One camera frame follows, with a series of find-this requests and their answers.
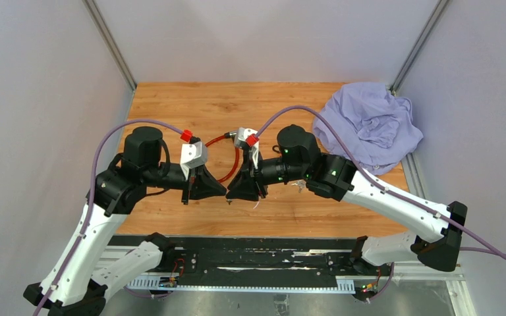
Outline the silver key pair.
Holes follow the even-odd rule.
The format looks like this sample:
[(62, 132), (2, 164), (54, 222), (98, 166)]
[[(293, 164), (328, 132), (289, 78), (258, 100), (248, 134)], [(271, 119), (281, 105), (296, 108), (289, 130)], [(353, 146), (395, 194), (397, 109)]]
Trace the silver key pair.
[(298, 188), (298, 193), (301, 193), (306, 188), (306, 182), (303, 180), (297, 180), (293, 182), (291, 186), (296, 186)]

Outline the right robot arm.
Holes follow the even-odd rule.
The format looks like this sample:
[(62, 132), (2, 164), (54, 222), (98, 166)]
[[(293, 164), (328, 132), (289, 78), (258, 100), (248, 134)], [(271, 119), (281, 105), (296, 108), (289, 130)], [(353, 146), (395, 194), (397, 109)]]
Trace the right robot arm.
[(256, 132), (239, 128), (235, 147), (244, 161), (228, 186), (228, 199), (259, 201), (272, 184), (303, 180), (315, 195), (359, 205), (392, 219), (408, 230), (386, 237), (361, 236), (350, 254), (352, 269), (365, 275), (375, 266), (397, 261), (419, 261), (437, 271), (452, 272), (457, 265), (467, 207), (457, 201), (433, 203), (369, 175), (340, 155), (321, 152), (316, 137), (290, 125), (277, 135), (280, 157), (263, 159)]

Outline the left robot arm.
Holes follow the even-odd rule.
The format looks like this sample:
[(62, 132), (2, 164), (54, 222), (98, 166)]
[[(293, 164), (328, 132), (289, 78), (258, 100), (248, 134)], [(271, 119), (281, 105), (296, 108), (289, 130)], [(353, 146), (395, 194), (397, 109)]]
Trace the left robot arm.
[(206, 168), (205, 145), (189, 131), (181, 136), (184, 157), (179, 163), (171, 162), (161, 130), (141, 126), (126, 137), (123, 152), (103, 172), (92, 171), (82, 216), (64, 252), (41, 282), (24, 291), (37, 311), (99, 315), (119, 290), (142, 273), (157, 269), (175, 277), (184, 267), (175, 244), (155, 232), (110, 266), (96, 269), (111, 238), (149, 188), (179, 190), (183, 203), (226, 194)]

